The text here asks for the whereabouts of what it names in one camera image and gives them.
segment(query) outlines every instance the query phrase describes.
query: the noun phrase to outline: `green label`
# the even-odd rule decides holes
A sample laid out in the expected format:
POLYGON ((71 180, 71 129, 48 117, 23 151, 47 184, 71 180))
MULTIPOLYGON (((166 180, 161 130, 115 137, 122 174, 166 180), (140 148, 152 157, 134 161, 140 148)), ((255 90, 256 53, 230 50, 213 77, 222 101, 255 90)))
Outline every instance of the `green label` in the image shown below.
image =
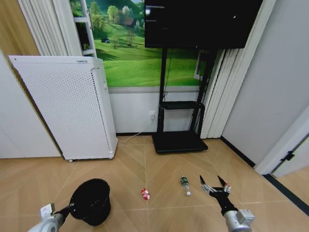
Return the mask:
POLYGON ((182 185, 183 186, 186 186, 186 185, 188 185, 189 183, 188 183, 188 179, 187 179, 187 177, 182 177, 182 178, 180 178, 180 182, 182 183, 182 185))

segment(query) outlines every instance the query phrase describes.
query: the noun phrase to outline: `white curtain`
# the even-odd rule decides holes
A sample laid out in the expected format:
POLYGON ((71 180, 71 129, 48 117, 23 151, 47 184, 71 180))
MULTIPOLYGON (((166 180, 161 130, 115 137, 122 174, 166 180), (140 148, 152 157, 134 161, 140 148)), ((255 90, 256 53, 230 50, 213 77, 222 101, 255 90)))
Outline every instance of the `white curtain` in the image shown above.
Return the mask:
POLYGON ((68 0, 18 0, 41 56, 82 56, 68 0))
POLYGON ((218 54, 204 101, 201 138, 221 137, 275 2, 263 1, 243 49, 227 49, 218 54))

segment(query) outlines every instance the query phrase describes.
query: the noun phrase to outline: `perforated panel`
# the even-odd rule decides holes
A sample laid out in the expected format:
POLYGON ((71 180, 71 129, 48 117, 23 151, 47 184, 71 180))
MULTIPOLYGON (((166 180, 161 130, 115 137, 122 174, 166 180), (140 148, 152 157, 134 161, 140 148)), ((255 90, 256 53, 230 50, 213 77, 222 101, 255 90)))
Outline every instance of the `perforated panel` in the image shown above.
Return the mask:
POLYGON ((65 158, 110 156, 104 111, 89 65, 23 64, 17 69, 65 158))

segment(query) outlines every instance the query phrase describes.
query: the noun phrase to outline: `baseboard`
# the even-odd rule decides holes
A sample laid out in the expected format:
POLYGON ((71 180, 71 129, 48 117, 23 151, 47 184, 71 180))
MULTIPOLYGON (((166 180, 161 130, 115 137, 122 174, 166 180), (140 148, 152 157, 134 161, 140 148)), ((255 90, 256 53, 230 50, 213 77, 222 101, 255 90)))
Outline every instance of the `baseboard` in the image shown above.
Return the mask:
POLYGON ((135 134, 138 134, 137 136, 141 136, 141 135, 153 135, 155 132, 142 132, 140 134, 138 134, 138 132, 126 132, 126 133, 116 133, 117 136, 132 136, 135 134))
POLYGON ((255 163, 249 159, 245 154, 239 151, 234 145, 232 145, 226 138, 221 136, 220 138, 229 148, 231 148, 239 157, 241 157, 250 167, 254 167, 255 163))
POLYGON ((305 202, 292 193, 286 186, 276 180, 276 178, 274 178, 271 174, 263 175, 263 177, 275 186, 283 195, 290 199, 290 201, 293 202, 301 211, 309 216, 309 206, 305 202))

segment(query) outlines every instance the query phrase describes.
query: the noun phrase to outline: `black tv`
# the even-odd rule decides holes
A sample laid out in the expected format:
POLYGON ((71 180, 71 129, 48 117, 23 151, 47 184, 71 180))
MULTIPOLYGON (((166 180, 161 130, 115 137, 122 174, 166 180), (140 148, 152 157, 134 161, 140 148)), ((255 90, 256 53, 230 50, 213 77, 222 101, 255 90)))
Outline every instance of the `black tv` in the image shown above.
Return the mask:
POLYGON ((263 0, 145 0, 145 47, 243 48, 263 0))

